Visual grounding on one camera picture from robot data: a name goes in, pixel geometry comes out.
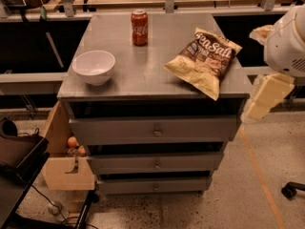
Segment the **red can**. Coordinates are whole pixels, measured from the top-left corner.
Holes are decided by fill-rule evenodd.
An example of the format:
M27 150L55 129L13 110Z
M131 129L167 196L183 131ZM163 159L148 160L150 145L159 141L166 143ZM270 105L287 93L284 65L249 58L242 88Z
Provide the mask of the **red can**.
M144 10L135 10L132 13L132 42L136 46L148 43L148 15Z

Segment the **orange line on floor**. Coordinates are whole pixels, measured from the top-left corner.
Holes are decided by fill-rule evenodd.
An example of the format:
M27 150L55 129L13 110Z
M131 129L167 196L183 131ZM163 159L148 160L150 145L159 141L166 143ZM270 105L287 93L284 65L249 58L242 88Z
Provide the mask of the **orange line on floor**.
M277 222L279 228L285 229L285 223L284 223L282 217L280 216L280 213L279 213L279 211L278 211L278 209L276 207L276 204L275 204L275 200L274 200L274 198L273 198L273 196L272 196L272 194L270 192L269 187L267 186L266 179L263 176L263 174L262 174L262 172L261 172L261 170L260 170L260 168L258 166L257 160L256 160L255 155L254 155L253 148L251 147L250 142L249 142L246 134L242 130L242 127L239 128L239 133L240 133L241 138L242 138L242 140L243 140L243 142L245 144L245 147L246 147L246 149L248 151L248 154L250 156L250 159L251 159L251 162L252 162L252 164L254 166L256 174L257 174L257 176L259 178L260 185L262 186L262 189L263 189L263 191L265 193L265 196L266 196L266 198L267 198L267 200L268 200L268 202L269 202L269 204L271 206L271 209L272 209L272 211L274 213L276 222Z

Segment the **chip bag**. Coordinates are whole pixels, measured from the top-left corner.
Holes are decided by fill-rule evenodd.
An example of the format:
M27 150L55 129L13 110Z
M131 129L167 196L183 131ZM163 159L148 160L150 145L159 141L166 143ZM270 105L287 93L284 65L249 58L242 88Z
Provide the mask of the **chip bag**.
M194 40L164 68L217 100L221 80L241 49L223 36L197 28Z

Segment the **drawer handle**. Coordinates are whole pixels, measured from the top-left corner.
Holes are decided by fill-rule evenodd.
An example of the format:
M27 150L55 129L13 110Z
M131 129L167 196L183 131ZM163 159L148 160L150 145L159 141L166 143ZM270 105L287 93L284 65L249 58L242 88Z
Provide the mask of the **drawer handle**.
M153 131L153 135L155 137L160 137L160 136L162 136L162 132L159 129L155 128Z
M159 170L161 168L160 164L158 162L155 162L154 169Z

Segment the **white bowl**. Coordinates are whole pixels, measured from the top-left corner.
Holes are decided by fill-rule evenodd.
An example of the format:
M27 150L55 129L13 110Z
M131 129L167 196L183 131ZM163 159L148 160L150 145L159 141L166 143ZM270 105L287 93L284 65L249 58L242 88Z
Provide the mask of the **white bowl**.
M106 51L89 51L77 56L72 68L86 83L93 86L105 84L113 76L114 56Z

